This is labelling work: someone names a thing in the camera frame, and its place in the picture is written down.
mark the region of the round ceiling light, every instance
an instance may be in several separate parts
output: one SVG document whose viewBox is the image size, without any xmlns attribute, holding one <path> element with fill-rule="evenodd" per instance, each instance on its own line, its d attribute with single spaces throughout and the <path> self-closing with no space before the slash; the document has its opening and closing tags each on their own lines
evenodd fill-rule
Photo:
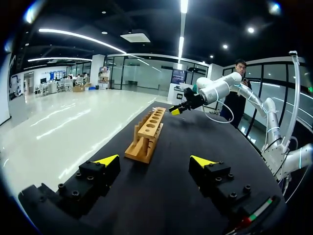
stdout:
<svg viewBox="0 0 313 235">
<path fill-rule="evenodd" d="M 251 28 L 251 27 L 248 28 L 248 32 L 249 32 L 249 33 L 254 33 L 254 28 Z"/>
</svg>

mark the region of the display screen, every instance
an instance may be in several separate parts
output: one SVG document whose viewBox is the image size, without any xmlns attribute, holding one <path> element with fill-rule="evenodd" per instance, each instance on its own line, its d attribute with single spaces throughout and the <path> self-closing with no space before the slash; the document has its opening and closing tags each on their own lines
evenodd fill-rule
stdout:
<svg viewBox="0 0 313 235">
<path fill-rule="evenodd" d="M 187 75 L 187 72 L 184 70 L 173 70 L 171 83 L 174 83 L 174 84 L 184 83 L 186 80 L 186 75 Z"/>
</svg>

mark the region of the black ceiling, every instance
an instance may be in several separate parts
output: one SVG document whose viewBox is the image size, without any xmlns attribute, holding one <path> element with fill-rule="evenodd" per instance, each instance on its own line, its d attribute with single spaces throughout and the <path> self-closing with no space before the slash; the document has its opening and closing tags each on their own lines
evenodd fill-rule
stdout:
<svg viewBox="0 0 313 235">
<path fill-rule="evenodd" d="M 20 32 L 20 69 L 47 62 L 27 61 L 38 57 L 91 59 L 93 54 L 119 53 L 84 39 L 39 33 L 39 28 L 79 33 L 128 53 L 177 56 L 180 18 L 180 0 L 50 0 L 35 22 Z M 249 25 L 256 33 L 247 33 Z M 146 32 L 151 43 L 130 43 L 120 37 L 129 30 Z M 221 66 L 231 65 L 237 58 L 249 61 L 300 50 L 288 21 L 271 15 L 267 2 L 262 0 L 189 0 L 184 37 L 184 58 Z M 222 48 L 223 43 L 228 44 L 228 50 Z"/>
</svg>

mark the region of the cardboard box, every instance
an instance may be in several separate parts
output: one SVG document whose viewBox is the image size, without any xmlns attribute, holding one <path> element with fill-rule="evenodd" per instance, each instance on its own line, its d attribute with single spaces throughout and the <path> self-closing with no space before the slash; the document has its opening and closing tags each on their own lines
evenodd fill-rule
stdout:
<svg viewBox="0 0 313 235">
<path fill-rule="evenodd" d="M 73 87 L 73 92 L 84 92 L 84 91 L 85 91 L 84 86 L 76 85 L 75 87 Z"/>
</svg>

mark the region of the yellow triangular marker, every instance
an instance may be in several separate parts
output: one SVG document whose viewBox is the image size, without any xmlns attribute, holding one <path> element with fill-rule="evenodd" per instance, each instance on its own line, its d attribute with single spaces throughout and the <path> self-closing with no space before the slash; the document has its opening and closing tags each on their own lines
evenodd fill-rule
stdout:
<svg viewBox="0 0 313 235">
<path fill-rule="evenodd" d="M 173 116 L 178 115 L 178 114 L 180 114 L 178 109 L 175 109 L 175 110 L 172 111 L 172 115 Z"/>
<path fill-rule="evenodd" d="M 116 157 L 119 157 L 119 155 L 116 154 L 116 155 L 113 155 L 113 156 L 110 156 L 110 157 L 107 157 L 104 159 L 94 161 L 93 163 L 101 163 L 101 164 L 106 165 L 106 167 L 107 167 Z"/>
<path fill-rule="evenodd" d="M 191 155 L 190 157 L 191 157 L 191 158 L 194 158 L 194 159 L 197 161 L 197 163 L 199 163 L 199 165 L 200 165 L 202 168 L 204 168 L 205 165 L 209 165 L 210 163 L 216 164 L 216 162 L 209 161 L 209 160 L 203 159 L 203 158 L 199 158 L 199 157 L 194 156 L 194 155 Z"/>
</svg>

